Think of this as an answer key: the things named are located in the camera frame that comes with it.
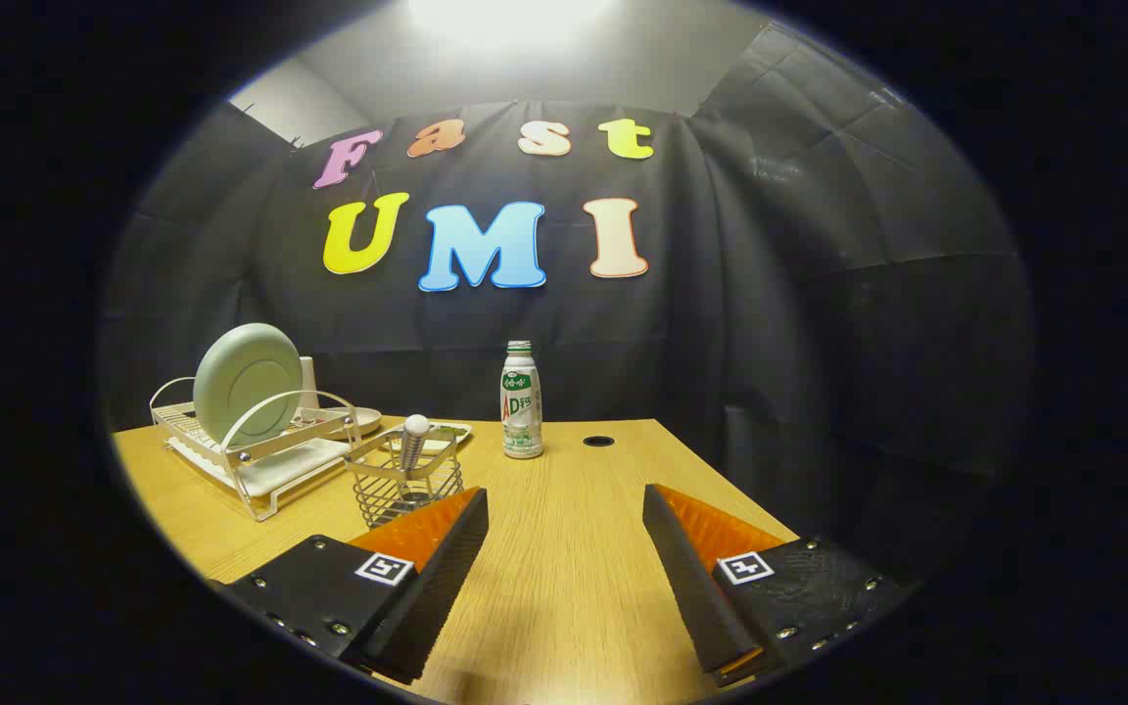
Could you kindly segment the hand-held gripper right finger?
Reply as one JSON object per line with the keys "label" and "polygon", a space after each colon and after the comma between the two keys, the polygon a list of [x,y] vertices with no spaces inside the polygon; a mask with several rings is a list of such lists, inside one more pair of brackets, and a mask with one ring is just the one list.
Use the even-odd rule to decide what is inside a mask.
{"label": "hand-held gripper right finger", "polygon": [[663,485],[646,486],[641,522],[695,656],[719,686],[802,668],[910,593],[836,541],[781,540]]}

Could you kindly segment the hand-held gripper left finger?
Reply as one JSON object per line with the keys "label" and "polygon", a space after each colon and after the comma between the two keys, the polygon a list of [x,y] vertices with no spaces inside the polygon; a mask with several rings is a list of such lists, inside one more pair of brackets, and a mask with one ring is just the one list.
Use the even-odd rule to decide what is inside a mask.
{"label": "hand-held gripper left finger", "polygon": [[488,492],[467,488],[356,539],[305,537],[215,593],[270,628],[364,673],[424,675],[490,529]]}

